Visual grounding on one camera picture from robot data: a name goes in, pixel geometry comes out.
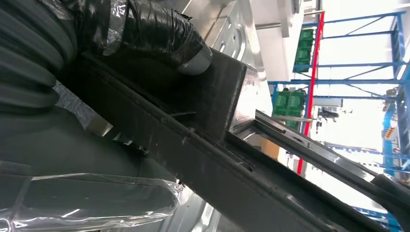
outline red pole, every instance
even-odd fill
[[[313,87],[315,87],[316,81],[316,70],[318,68],[318,56],[319,56],[319,48],[320,48],[320,41],[323,36],[323,26],[324,26],[324,12],[321,13],[319,19],[319,25],[316,33],[316,46],[313,50],[313,62],[312,62],[312,79],[310,80],[309,86],[309,105],[307,106],[307,117],[312,118],[312,107],[313,107]],[[310,130],[310,122],[306,122],[304,135],[308,136]],[[303,159],[299,159],[299,163],[297,165],[297,173],[298,175],[302,174],[302,166],[303,166]]]

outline blue steel frame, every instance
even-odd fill
[[[346,37],[358,37],[358,36],[372,36],[372,35],[382,35],[382,34],[390,34],[391,38],[391,44],[392,44],[392,62],[381,62],[381,63],[359,63],[359,64],[324,64],[318,65],[318,68],[332,68],[332,67],[375,67],[374,69],[367,71],[367,72],[362,72],[358,73],[356,75],[347,77],[342,80],[320,80],[317,79],[315,80],[316,85],[331,85],[331,84],[340,84],[340,85],[349,85],[351,87],[354,87],[352,85],[355,84],[397,84],[400,85],[400,91],[402,92],[401,98],[399,96],[395,97],[386,97],[386,96],[381,96],[376,93],[372,93],[370,91],[363,90],[359,88],[360,90],[370,93],[370,96],[362,97],[362,96],[315,96],[315,98],[343,98],[343,99],[368,99],[368,100],[386,100],[386,101],[392,101],[396,102],[397,104],[397,114],[398,114],[398,127],[399,127],[399,137],[400,137],[400,147],[405,146],[406,150],[401,149],[400,154],[394,154],[392,151],[392,143],[391,141],[383,140],[383,152],[379,152],[378,155],[383,155],[383,165],[381,167],[385,168],[385,172],[389,173],[391,175],[394,175],[396,172],[407,172],[406,169],[408,166],[410,166],[410,84],[408,80],[408,76],[410,75],[410,69],[408,68],[408,64],[404,61],[404,53],[405,53],[405,45],[404,45],[404,37],[403,37],[403,25],[402,25],[402,20],[401,20],[401,15],[404,14],[405,12],[394,12],[394,13],[387,13],[387,14],[377,14],[377,15],[370,15],[370,16],[363,16],[363,17],[356,17],[356,18],[348,18],[348,19],[341,19],[341,20],[333,20],[333,21],[327,21],[324,22],[325,24],[329,23],[338,23],[338,22],[346,22],[346,21],[354,21],[354,20],[361,20],[361,19],[368,19],[368,18],[374,18],[375,20],[371,21],[370,23],[366,23],[365,25],[345,34],[345,35],[337,35],[337,36],[330,36],[330,37],[322,37],[322,39],[335,39],[335,38],[346,38]],[[362,29],[374,22],[377,22],[385,17],[394,17],[393,25],[390,30],[387,31],[377,31],[377,32],[372,32],[372,33],[357,33],[357,34],[352,34],[359,29]],[[303,27],[317,27],[318,23],[307,23],[304,24]],[[405,65],[406,70],[401,79],[398,79],[398,73],[402,66]],[[295,68],[311,68],[313,65],[295,65]],[[374,72],[386,67],[393,67],[393,78],[392,79],[379,79],[379,80],[368,80],[368,79],[352,79],[354,77],[358,77],[360,75]],[[277,92],[277,87],[278,84],[284,84],[284,85],[299,85],[299,84],[304,84],[307,85],[307,87],[310,89],[310,80],[291,80],[289,82],[283,82],[283,81],[269,81],[269,85],[274,86],[274,92],[272,95],[272,104],[275,104],[275,97],[276,97],[276,92]],[[400,122],[403,121],[403,124],[407,126],[407,129],[404,130],[403,125],[400,126]],[[406,162],[400,167],[397,168],[396,166],[393,165],[393,159],[400,159],[401,160],[406,160]],[[376,215],[368,215],[369,217],[377,218]],[[383,224],[387,227],[392,232],[398,232],[400,231],[398,227],[397,221],[394,219],[394,217],[386,217],[387,215],[379,216],[379,218],[384,218],[388,220],[388,223],[385,222],[380,222],[377,221],[380,224]]]

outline black metal bracket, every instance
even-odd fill
[[[150,93],[142,97],[134,87],[138,82],[130,82],[126,71],[117,70],[120,75],[89,55],[79,58],[60,81],[245,231],[386,231],[246,143],[243,139],[252,133],[339,175],[385,207],[395,209],[402,203],[400,213],[407,215],[407,200],[385,199],[391,194],[369,182],[361,186],[363,179],[312,150],[312,146],[326,149],[321,144],[286,126],[275,126],[276,121],[260,112],[255,116],[249,98],[256,71],[213,52],[210,69],[200,76],[181,77],[184,81],[174,86],[175,95],[169,98],[156,95],[155,100]],[[178,116],[172,117],[178,110],[196,113],[178,121]],[[405,222],[395,216],[408,231]]]

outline industrial shelving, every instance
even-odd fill
[[[404,61],[405,45],[403,37],[403,25],[401,16],[405,12],[394,12],[387,14],[376,14],[362,17],[354,17],[340,20],[324,21],[324,13],[321,14],[319,21],[314,23],[306,23],[302,27],[311,28],[316,27],[316,41],[314,43],[313,49],[313,59],[310,65],[295,65],[294,68],[306,69],[311,68],[312,75],[306,73],[299,73],[303,79],[293,79],[291,81],[269,81],[270,85],[273,85],[272,94],[272,104],[275,103],[275,97],[278,90],[278,85],[307,85],[308,93],[306,96],[305,105],[305,118],[312,117],[312,102],[314,98],[324,98],[324,99],[366,99],[366,100],[384,100],[389,102],[388,109],[386,111],[383,126],[384,130],[382,134],[391,127],[390,122],[392,120],[397,120],[398,127],[398,144],[392,143],[385,138],[383,138],[383,151],[369,150],[361,147],[348,147],[343,145],[327,144],[328,147],[334,150],[344,150],[352,154],[373,154],[377,156],[383,156],[383,164],[374,164],[376,167],[384,169],[384,172],[396,177],[402,174],[410,173],[410,82],[408,70],[408,63]],[[376,23],[384,18],[391,18],[392,24],[390,29],[368,32],[368,33],[358,33],[359,30],[368,27],[369,25]],[[372,21],[366,22],[364,25],[346,33],[344,35],[335,36],[323,36],[323,27],[326,24],[335,24],[347,21],[357,21],[357,20],[368,20]],[[349,38],[349,37],[364,37],[364,36],[375,36],[375,35],[390,35],[392,58],[390,62],[374,62],[374,63],[348,63],[348,64],[319,64],[319,49],[320,41],[325,39],[336,39],[336,38]],[[348,76],[344,79],[318,79],[318,71],[320,68],[349,68],[349,67],[374,67],[370,70],[359,72],[355,75]],[[389,79],[360,79],[362,75],[375,72],[387,67],[392,67],[393,72],[391,73],[391,78]],[[365,90],[363,88],[354,86],[357,84],[393,84],[398,86],[398,91],[396,96],[387,96],[378,94],[372,91]],[[313,90],[315,85],[347,85],[356,89],[359,89],[367,94],[367,96],[331,96],[331,95],[314,95]],[[302,132],[306,136],[309,136],[310,122],[305,122],[303,124]],[[399,149],[399,151],[394,151],[394,146]],[[301,173],[302,170],[302,160],[300,159],[297,172]],[[384,215],[374,211],[357,208],[358,211],[364,213],[370,218],[381,218],[382,220],[376,220],[378,223],[389,227],[393,232],[400,231],[397,221],[391,215]]]

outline clear plastic film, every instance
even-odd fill
[[[134,227],[163,220],[191,191],[160,179],[101,174],[30,176],[0,162],[0,232]]]

